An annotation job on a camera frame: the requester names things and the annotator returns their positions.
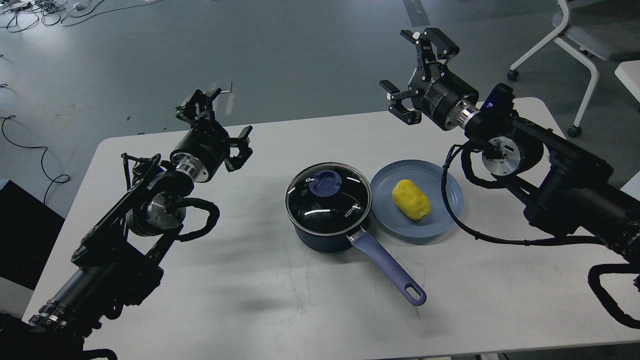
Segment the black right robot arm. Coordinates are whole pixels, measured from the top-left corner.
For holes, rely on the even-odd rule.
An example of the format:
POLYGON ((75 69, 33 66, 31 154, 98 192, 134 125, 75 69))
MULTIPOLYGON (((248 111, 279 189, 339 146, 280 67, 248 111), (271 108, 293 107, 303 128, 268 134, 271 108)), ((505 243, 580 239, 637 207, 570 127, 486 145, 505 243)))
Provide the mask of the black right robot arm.
POLYGON ((466 142, 448 151, 439 191, 458 227, 474 239, 520 246, 596 244, 624 259, 624 263, 594 265, 587 283, 606 312, 628 328, 639 321, 624 312, 601 284, 601 276, 634 275, 639 287, 639 201, 608 180, 613 167, 593 153, 536 123, 515 109, 512 87, 498 83, 478 106, 479 92, 448 68, 460 48, 439 28, 402 38, 416 48, 416 68, 407 89, 390 80, 380 86, 390 100, 388 111, 407 125, 426 116, 440 129, 464 131, 466 142), (464 224, 451 209, 446 193, 450 166, 461 158, 465 178, 484 189, 505 189, 525 205, 529 225, 550 235, 534 240, 510 240, 483 234, 464 224))

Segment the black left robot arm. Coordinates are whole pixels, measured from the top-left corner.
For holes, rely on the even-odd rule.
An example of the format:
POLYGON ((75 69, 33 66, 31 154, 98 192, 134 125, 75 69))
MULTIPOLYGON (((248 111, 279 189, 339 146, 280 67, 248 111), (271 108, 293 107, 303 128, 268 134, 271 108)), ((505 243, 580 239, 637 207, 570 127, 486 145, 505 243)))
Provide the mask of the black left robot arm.
POLYGON ((221 166, 240 170, 253 154, 252 126, 232 137, 215 117, 223 93, 197 89, 176 107, 190 128, 168 159, 121 154, 126 192, 82 238, 71 256, 77 271, 29 321, 1 315, 3 360, 118 358, 109 348, 85 349, 85 340, 103 318, 118 319, 157 289, 174 243, 200 239, 217 225, 219 207, 192 197, 195 185, 210 182, 221 166))

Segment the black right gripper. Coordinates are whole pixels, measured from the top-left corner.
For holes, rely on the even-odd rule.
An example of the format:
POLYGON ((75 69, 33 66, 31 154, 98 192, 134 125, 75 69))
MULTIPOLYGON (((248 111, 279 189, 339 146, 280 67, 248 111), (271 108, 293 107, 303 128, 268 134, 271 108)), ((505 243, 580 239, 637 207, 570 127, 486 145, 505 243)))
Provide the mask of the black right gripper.
POLYGON ((379 81, 388 94, 388 111, 405 125, 420 124, 424 114, 445 132, 454 129, 462 108, 475 106, 479 99, 478 90, 448 68, 448 62, 460 54, 460 46, 434 27, 401 30, 400 36, 414 44, 417 66, 407 90, 400 91, 390 80, 379 81), (414 110, 405 107, 403 100, 411 100, 414 110))

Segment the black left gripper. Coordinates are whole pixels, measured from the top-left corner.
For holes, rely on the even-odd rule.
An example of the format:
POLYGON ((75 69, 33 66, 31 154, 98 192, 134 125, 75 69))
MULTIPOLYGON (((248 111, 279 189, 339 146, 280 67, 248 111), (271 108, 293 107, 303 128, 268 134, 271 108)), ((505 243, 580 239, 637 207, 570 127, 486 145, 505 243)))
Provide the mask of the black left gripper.
POLYGON ((238 137, 230 137, 217 121, 214 101, 221 93, 221 88, 208 92, 197 89, 175 108, 174 116, 191 130, 170 153, 170 162, 195 183, 209 182, 223 162, 229 173, 238 171, 253 155, 252 125, 244 127, 238 137))

